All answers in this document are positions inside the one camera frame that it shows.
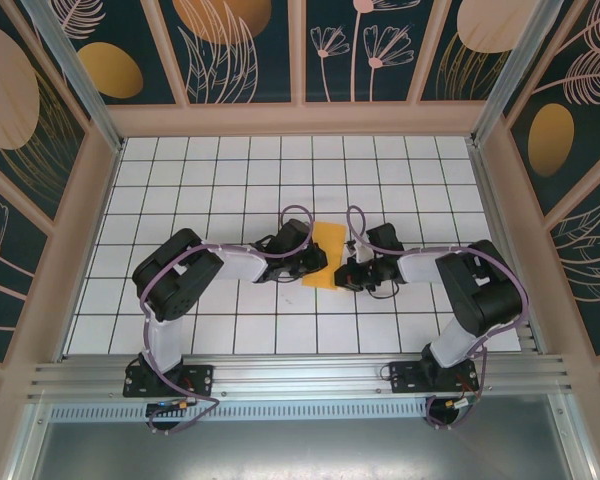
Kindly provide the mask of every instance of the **white tile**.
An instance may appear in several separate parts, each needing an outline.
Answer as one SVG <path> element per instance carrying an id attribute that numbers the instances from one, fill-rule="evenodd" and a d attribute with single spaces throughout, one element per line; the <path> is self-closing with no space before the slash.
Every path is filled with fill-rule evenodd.
<path id="1" fill-rule="evenodd" d="M 314 160 L 313 183 L 342 185 L 345 183 L 344 161 L 340 160 Z"/>
<path id="2" fill-rule="evenodd" d="M 358 353 L 355 315 L 318 315 L 318 353 Z"/>
<path id="3" fill-rule="evenodd" d="M 420 353 L 438 338 L 438 324 L 433 313 L 398 314 L 398 327 L 404 353 Z"/>
<path id="4" fill-rule="evenodd" d="M 431 289 L 433 290 L 433 299 L 436 304 L 436 312 L 452 312 L 451 303 L 449 303 L 449 296 L 441 283 L 432 283 Z"/>
<path id="5" fill-rule="evenodd" d="M 191 137 L 187 160 L 215 160 L 218 156 L 218 137 Z"/>
<path id="6" fill-rule="evenodd" d="M 444 184 L 440 160 L 409 160 L 414 184 Z"/>
<path id="7" fill-rule="evenodd" d="M 378 165 L 372 157 L 367 160 L 347 160 L 347 183 L 349 185 L 377 185 Z"/>
<path id="8" fill-rule="evenodd" d="M 416 185 L 416 203 L 419 212 L 450 212 L 447 188 L 444 185 Z"/>
<path id="9" fill-rule="evenodd" d="M 344 137 L 345 158 L 376 158 L 373 137 L 348 136 Z"/>
<path id="10" fill-rule="evenodd" d="M 396 237 L 402 243 L 422 243 L 420 220 L 417 213 L 387 213 L 387 223 L 396 229 Z"/>
<path id="11" fill-rule="evenodd" d="M 208 222 L 209 216 L 206 213 L 198 215 L 176 215 L 171 235 L 176 234 L 183 228 L 190 228 L 200 238 L 206 238 Z"/>
<path id="12" fill-rule="evenodd" d="M 153 154 L 156 151 L 158 139 L 150 138 L 129 138 L 124 150 L 124 160 L 153 160 Z"/>
<path id="13" fill-rule="evenodd" d="M 100 243 L 125 245 L 133 243 L 140 215 L 107 215 Z"/>
<path id="14" fill-rule="evenodd" d="M 491 239 L 484 213 L 454 213 L 453 216 L 456 220 L 460 242 L 468 243 Z"/>
<path id="15" fill-rule="evenodd" d="M 425 243 L 458 241 L 453 215 L 450 213 L 421 213 L 420 224 Z"/>
<path id="16" fill-rule="evenodd" d="M 382 212 L 378 185 L 350 185 L 347 190 L 349 205 L 357 205 L 363 212 Z"/>
<path id="17" fill-rule="evenodd" d="M 278 313 L 315 313 L 316 289 L 304 287 L 302 280 L 278 284 Z"/>
<path id="18" fill-rule="evenodd" d="M 376 137 L 376 156 L 378 158 L 407 158 L 404 137 Z"/>
<path id="19" fill-rule="evenodd" d="M 115 321 L 115 315 L 79 315 L 71 337 L 69 354 L 109 353 Z"/>
<path id="20" fill-rule="evenodd" d="M 282 185 L 311 185 L 313 183 L 311 160 L 282 160 L 280 164 Z"/>
<path id="21" fill-rule="evenodd" d="M 122 299 L 118 313 L 123 315 L 141 315 L 140 300 L 138 298 L 138 287 L 132 280 L 127 279 L 122 290 Z"/>
<path id="22" fill-rule="evenodd" d="M 237 297 L 237 280 L 214 280 L 198 300 L 198 313 L 235 313 Z"/>
<path id="23" fill-rule="evenodd" d="M 342 137 L 331 135 L 313 137 L 313 158 L 344 158 Z"/>
<path id="24" fill-rule="evenodd" d="M 223 160 L 216 165 L 216 185 L 246 185 L 247 160 Z"/>
<path id="25" fill-rule="evenodd" d="M 491 337 L 485 342 L 485 346 L 490 352 L 519 352 L 521 350 L 520 339 L 515 329 Z"/>
<path id="26" fill-rule="evenodd" d="M 140 213 L 145 187 L 116 187 L 107 213 Z"/>
<path id="27" fill-rule="evenodd" d="M 440 158 L 469 158 L 463 137 L 436 137 Z"/>
<path id="28" fill-rule="evenodd" d="M 449 198 L 454 212 L 482 212 L 482 200 L 475 185 L 449 185 Z"/>
<path id="29" fill-rule="evenodd" d="M 211 187 L 182 187 L 178 195 L 178 208 L 176 212 L 208 214 L 210 205 Z"/>
<path id="30" fill-rule="evenodd" d="M 279 185 L 280 160 L 249 161 L 249 185 Z"/>
<path id="31" fill-rule="evenodd" d="M 251 137 L 250 159 L 280 158 L 280 137 Z"/>
<path id="32" fill-rule="evenodd" d="M 188 137 L 161 137 L 158 139 L 155 159 L 184 160 L 188 143 Z"/>
<path id="33" fill-rule="evenodd" d="M 249 158 L 249 137 L 222 137 L 218 160 L 246 160 Z"/>
<path id="34" fill-rule="evenodd" d="M 378 160 L 378 170 L 382 184 L 412 183 L 407 160 Z"/>
<path id="35" fill-rule="evenodd" d="M 316 212 L 344 212 L 347 209 L 347 188 L 345 186 L 316 186 L 313 194 Z"/>
<path id="36" fill-rule="evenodd" d="M 193 339 L 194 354 L 233 353 L 235 315 L 198 315 Z"/>
<path id="37" fill-rule="evenodd" d="M 207 240 L 211 243 L 241 243 L 242 215 L 211 215 Z"/>
<path id="38" fill-rule="evenodd" d="M 235 353 L 274 353 L 275 315 L 238 315 Z"/>
<path id="39" fill-rule="evenodd" d="M 124 278 L 131 258 L 131 245 L 100 245 L 96 250 L 91 277 Z"/>
<path id="40" fill-rule="evenodd" d="M 355 297 L 348 290 L 318 288 L 316 294 L 318 313 L 354 313 L 356 311 Z"/>
<path id="41" fill-rule="evenodd" d="M 316 353 L 315 315 L 278 315 L 276 353 Z"/>
<path id="42" fill-rule="evenodd" d="M 155 163 L 151 170 L 149 185 L 180 185 L 184 161 Z"/>
<path id="43" fill-rule="evenodd" d="M 278 214 L 247 214 L 244 217 L 244 234 L 242 243 L 253 243 L 267 235 L 278 233 Z"/>
<path id="44" fill-rule="evenodd" d="M 144 315 L 118 315 L 111 350 L 114 354 L 137 354 L 144 350 Z"/>
<path id="45" fill-rule="evenodd" d="M 276 213 L 278 211 L 279 187 L 247 187 L 247 206 L 249 213 Z"/>
<path id="46" fill-rule="evenodd" d="M 140 187 L 147 185 L 151 162 L 123 162 L 116 179 L 116 187 Z"/>
<path id="47" fill-rule="evenodd" d="M 375 297 L 391 297 L 395 286 L 392 282 L 382 282 L 373 292 Z M 358 313 L 395 313 L 393 298 L 373 298 L 366 290 L 356 293 L 356 309 Z"/>
<path id="48" fill-rule="evenodd" d="M 409 158 L 438 158 L 433 137 L 405 137 Z"/>
<path id="49" fill-rule="evenodd" d="M 215 160 L 184 162 L 182 185 L 213 185 L 215 171 Z"/>
<path id="50" fill-rule="evenodd" d="M 311 137 L 282 137 L 282 158 L 313 158 Z"/>
<path id="51" fill-rule="evenodd" d="M 238 313 L 275 313 L 276 283 L 240 282 Z"/>
<path id="52" fill-rule="evenodd" d="M 428 283 L 400 285 L 400 292 L 396 295 L 396 310 L 400 313 L 434 312 L 431 285 Z"/>
<path id="53" fill-rule="evenodd" d="M 289 205 L 302 205 L 313 210 L 313 187 L 311 185 L 280 187 L 281 209 Z"/>
<path id="54" fill-rule="evenodd" d="M 92 278 L 87 281 L 87 289 L 80 305 L 80 314 L 116 314 L 122 294 L 124 279 Z"/>
<path id="55" fill-rule="evenodd" d="M 385 212 L 415 212 L 416 197 L 411 185 L 382 185 L 382 204 Z"/>
<path id="56" fill-rule="evenodd" d="M 142 213 L 175 213 L 178 187 L 149 187 Z"/>
<path id="57" fill-rule="evenodd" d="M 189 355 L 193 347 L 193 332 L 196 327 L 196 316 L 185 315 L 182 317 L 182 330 L 180 332 L 180 353 Z"/>
<path id="58" fill-rule="evenodd" d="M 360 353 L 399 353 L 395 313 L 358 315 Z"/>
<path id="59" fill-rule="evenodd" d="M 442 160 L 442 169 L 447 184 L 474 185 L 476 183 L 469 160 Z"/>
<path id="60" fill-rule="evenodd" d="M 142 215 L 134 243 L 159 245 L 171 238 L 173 215 Z"/>
<path id="61" fill-rule="evenodd" d="M 246 187 L 214 187 L 211 213 L 244 212 Z"/>
<path id="62" fill-rule="evenodd" d="M 129 269 L 127 270 L 127 276 L 131 277 L 133 272 L 138 266 L 144 262 L 149 255 L 153 254 L 160 245 L 135 245 L 133 252 L 131 253 L 131 261 L 129 262 Z"/>

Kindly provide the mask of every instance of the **wire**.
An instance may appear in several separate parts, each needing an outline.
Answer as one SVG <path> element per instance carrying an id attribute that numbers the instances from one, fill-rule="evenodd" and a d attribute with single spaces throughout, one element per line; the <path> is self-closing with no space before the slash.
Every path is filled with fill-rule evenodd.
<path id="1" fill-rule="evenodd" d="M 394 288 L 393 293 L 391 295 L 385 295 L 383 297 L 376 297 L 371 290 L 369 290 L 369 295 L 371 295 L 371 298 L 375 298 L 376 300 L 388 300 L 389 298 L 393 298 L 395 297 L 399 292 L 400 292 L 400 285 L 398 285 L 397 282 L 391 281 L 391 283 L 393 284 Z"/>
<path id="2" fill-rule="evenodd" d="M 156 410 L 150 417 L 149 417 L 149 427 L 151 428 L 151 431 L 153 433 L 161 433 L 162 435 L 169 435 L 170 433 L 178 433 L 181 432 L 189 427 L 191 427 L 193 424 L 195 424 L 200 418 L 204 417 L 205 415 L 207 415 L 208 413 L 210 413 L 213 409 L 215 409 L 219 404 L 220 404 L 220 400 L 218 400 L 217 398 L 213 398 L 213 397 L 207 397 L 205 395 L 199 395 L 197 393 L 194 392 L 190 392 L 188 390 L 185 390 L 181 387 L 179 387 L 178 385 L 176 385 L 175 383 L 173 383 L 171 380 L 169 380 L 161 371 L 160 368 L 158 367 L 158 363 L 156 362 L 155 357 L 153 356 L 153 353 L 151 351 L 151 342 L 149 340 L 149 328 L 150 328 L 150 324 L 151 324 L 151 310 L 149 309 L 149 307 L 147 306 L 146 302 L 147 302 L 147 297 L 149 296 L 149 292 L 151 292 L 151 290 L 153 289 L 153 287 L 156 286 L 156 284 L 162 279 L 162 277 L 164 277 L 169 271 L 171 271 L 171 269 L 173 267 L 175 267 L 178 263 L 182 262 L 182 260 L 184 260 L 185 258 L 198 253 L 202 250 L 227 250 L 227 251 L 233 251 L 233 252 L 247 252 L 250 253 L 252 255 L 256 255 L 262 258 L 277 258 L 277 259 L 281 259 L 281 258 L 287 258 L 290 257 L 292 255 L 295 255 L 296 253 L 304 250 L 305 248 L 307 248 L 307 246 L 309 245 L 309 242 L 311 242 L 311 238 L 313 235 L 313 227 L 314 227 L 314 217 L 311 214 L 311 212 L 309 210 L 307 210 L 305 207 L 301 206 L 301 205 L 289 205 L 288 207 L 285 207 L 282 212 L 280 212 L 280 223 L 282 224 L 284 221 L 284 215 L 285 213 L 287 213 L 289 210 L 291 209 L 298 209 L 301 210 L 303 213 L 305 213 L 308 217 L 309 217 L 309 232 L 307 233 L 307 237 L 304 239 L 304 241 L 298 245 L 296 248 L 294 248 L 293 250 L 289 251 L 289 252 L 285 252 L 285 253 L 264 253 L 264 252 L 259 252 L 257 250 L 255 250 L 253 247 L 251 246 L 239 246 L 239 245 L 221 245 L 221 244 L 202 244 L 202 245 L 197 245 L 193 248 L 190 248 L 189 250 L 186 250 L 185 252 L 182 252 L 180 255 L 178 255 L 176 258 L 174 258 L 173 260 L 171 260 L 162 270 L 160 270 L 158 272 L 158 274 L 153 277 L 151 279 L 151 281 L 147 284 L 147 286 L 144 288 L 144 290 L 142 291 L 142 293 L 140 294 L 140 309 L 142 310 L 142 312 L 145 315 L 145 319 L 144 319 L 144 329 L 142 332 L 142 338 L 144 341 L 144 356 L 145 359 L 147 360 L 147 363 L 149 364 L 149 366 L 151 367 L 151 369 L 154 371 L 154 373 L 158 376 L 158 378 L 167 386 L 171 387 L 172 390 L 181 393 L 182 395 L 184 395 L 185 397 L 189 398 L 194 398 L 196 400 L 204 400 L 206 402 L 211 402 L 211 405 L 207 408 L 205 408 L 202 412 L 200 412 L 198 415 L 196 415 L 194 418 L 192 418 L 191 420 L 188 420 L 187 422 L 182 422 L 179 423 L 178 425 L 176 425 L 175 427 L 173 427 L 170 430 L 158 430 L 154 424 L 153 424 L 153 419 L 155 418 L 155 416 L 160 413 L 158 410 Z"/>

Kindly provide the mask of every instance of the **dark teal wallpaper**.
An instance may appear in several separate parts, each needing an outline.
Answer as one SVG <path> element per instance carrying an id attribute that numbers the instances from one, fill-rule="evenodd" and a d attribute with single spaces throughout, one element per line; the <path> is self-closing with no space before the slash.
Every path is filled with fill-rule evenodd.
<path id="1" fill-rule="evenodd" d="M 432 0 L 307 2 L 307 101 L 404 101 Z"/>
<path id="2" fill-rule="evenodd" d="M 0 196 L 0 362 L 22 313 L 47 236 Z"/>
<path id="3" fill-rule="evenodd" d="M 600 159 L 600 0 L 585 7 L 511 133 L 545 214 Z"/>
<path id="4" fill-rule="evenodd" d="M 83 138 L 0 8 L 0 171 L 53 219 Z"/>
<path id="5" fill-rule="evenodd" d="M 593 350 L 600 355 L 600 185 L 551 236 Z"/>
<path id="6" fill-rule="evenodd" d="M 287 0 L 160 0 L 191 103 L 291 101 Z"/>
<path id="7" fill-rule="evenodd" d="M 538 48 L 538 51 L 536 52 L 535 57 L 533 57 L 532 62 L 529 64 L 527 71 L 525 72 L 524 76 L 520 80 L 520 83 L 518 84 L 515 91 L 513 92 L 513 95 L 511 95 L 511 98 L 507 102 L 507 105 L 504 107 L 504 115 L 505 116 L 509 115 L 509 112 L 511 111 L 511 109 L 515 105 L 516 101 L 518 100 L 518 97 L 520 96 L 520 92 L 527 84 L 527 81 L 529 80 L 529 77 L 531 76 L 533 71 L 536 69 L 538 62 L 544 55 L 544 52 L 546 51 L 547 46 L 553 39 L 553 36 L 556 34 L 556 30 L 558 30 L 558 28 L 560 27 L 560 24 L 564 20 L 565 15 L 567 14 L 567 12 L 569 12 L 569 9 L 571 8 L 572 5 L 573 5 L 573 0 L 564 0 L 562 2 L 562 6 L 560 7 L 560 12 L 558 13 L 558 16 L 556 17 L 555 21 L 553 22 L 553 25 L 551 26 L 549 33 L 544 38 L 542 45 L 540 45 L 540 48 Z"/>

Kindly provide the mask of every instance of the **yellow object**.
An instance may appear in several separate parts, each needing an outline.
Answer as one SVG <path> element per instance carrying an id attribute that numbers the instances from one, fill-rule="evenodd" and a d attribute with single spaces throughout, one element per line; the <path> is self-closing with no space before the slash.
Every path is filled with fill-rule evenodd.
<path id="1" fill-rule="evenodd" d="M 236 44 L 239 37 L 231 36 L 242 20 L 252 37 L 260 34 L 271 18 L 271 0 L 173 0 L 180 20 L 196 36 L 210 43 Z M 233 18 L 236 25 L 232 28 Z"/>
<path id="2" fill-rule="evenodd" d="M 336 290 L 333 274 L 342 264 L 342 250 L 347 229 L 344 225 L 316 222 L 313 224 L 313 241 L 327 254 L 327 266 L 319 272 L 310 273 L 302 278 L 305 287 L 328 288 Z"/>
<path id="3" fill-rule="evenodd" d="M 557 103 L 540 109 L 529 132 L 529 163 L 543 177 L 550 177 L 564 164 L 571 151 L 575 126 L 569 110 Z"/>
<path id="4" fill-rule="evenodd" d="M 95 42 L 78 51 L 85 70 L 100 93 L 129 98 L 142 90 L 142 72 L 127 52 L 110 43 Z"/>

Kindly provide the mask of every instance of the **purple cable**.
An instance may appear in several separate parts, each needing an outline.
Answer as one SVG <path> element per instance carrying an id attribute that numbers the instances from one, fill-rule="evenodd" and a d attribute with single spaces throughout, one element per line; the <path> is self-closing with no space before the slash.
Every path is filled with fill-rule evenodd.
<path id="1" fill-rule="evenodd" d="M 262 258 L 286 258 L 286 257 L 290 257 L 291 255 L 295 255 L 296 253 L 298 253 L 301 250 L 304 250 L 307 247 L 307 245 L 309 244 L 309 242 L 311 241 L 311 236 L 313 235 L 313 224 L 314 224 L 313 215 L 311 215 L 311 212 L 301 205 L 289 205 L 288 207 L 284 208 L 282 210 L 282 212 L 280 213 L 280 223 L 281 224 L 284 219 L 284 214 L 293 208 L 297 208 L 297 209 L 301 210 L 303 213 L 305 213 L 309 217 L 309 233 L 307 234 L 307 238 L 305 238 L 304 241 L 298 247 L 294 248 L 293 250 L 291 250 L 289 252 L 285 252 L 285 253 L 264 253 L 264 252 L 259 252 L 250 246 L 243 247 L 243 246 L 239 246 L 239 245 L 219 245 L 219 244 L 198 245 L 196 247 L 190 248 L 189 250 L 187 250 L 185 252 L 182 252 L 180 255 L 178 255 L 176 258 L 174 258 L 171 262 L 169 262 L 169 264 L 167 264 L 162 270 L 160 270 L 158 272 L 158 274 L 155 277 L 153 277 L 151 279 L 151 281 L 147 284 L 145 289 L 142 291 L 142 294 L 140 295 L 140 309 L 142 310 L 142 312 L 145 315 L 144 329 L 142 332 L 142 337 L 144 339 L 144 348 L 145 348 L 145 353 L 146 353 L 145 358 L 147 359 L 149 366 L 155 372 L 155 374 L 158 376 L 158 378 L 160 378 L 160 380 L 162 380 L 162 382 L 165 385 L 168 385 L 176 392 L 181 393 L 182 395 L 184 395 L 185 397 L 188 397 L 188 398 L 190 397 L 190 398 L 195 398 L 197 400 L 205 400 L 205 401 L 212 403 L 212 405 L 210 407 L 207 407 L 206 409 L 204 409 L 202 412 L 200 412 L 198 415 L 196 415 L 191 420 L 189 420 L 185 423 L 180 423 L 180 424 L 176 425 L 175 427 L 173 427 L 171 430 L 158 430 L 154 426 L 153 420 L 155 419 L 156 415 L 160 414 L 161 412 L 165 411 L 166 409 L 156 410 L 149 417 L 149 427 L 151 428 L 153 433 L 160 432 L 163 435 L 169 435 L 169 433 L 173 434 L 173 433 L 181 432 L 182 430 L 185 430 L 185 429 L 189 428 L 190 426 L 192 426 L 203 416 L 210 413 L 211 410 L 213 410 L 220 404 L 220 401 L 217 398 L 207 397 L 204 395 L 198 395 L 197 393 L 193 393 L 188 390 L 185 390 L 184 388 L 179 387 L 178 385 L 173 383 L 171 380 L 169 380 L 167 377 L 165 377 L 165 375 L 158 368 L 156 359 L 153 356 L 153 353 L 151 352 L 151 345 L 149 342 L 149 326 L 150 326 L 150 321 L 151 321 L 151 311 L 149 310 L 149 308 L 146 305 L 146 301 L 147 301 L 147 297 L 149 296 L 149 292 L 162 279 L 162 277 L 164 277 L 167 274 L 167 272 L 169 272 L 174 266 L 176 266 L 178 263 L 180 263 L 182 260 L 189 257 L 190 255 L 193 255 L 194 253 L 198 253 L 202 250 L 218 249 L 218 250 L 227 250 L 227 251 L 233 251 L 233 252 L 248 252 L 253 255 L 262 257 Z"/>

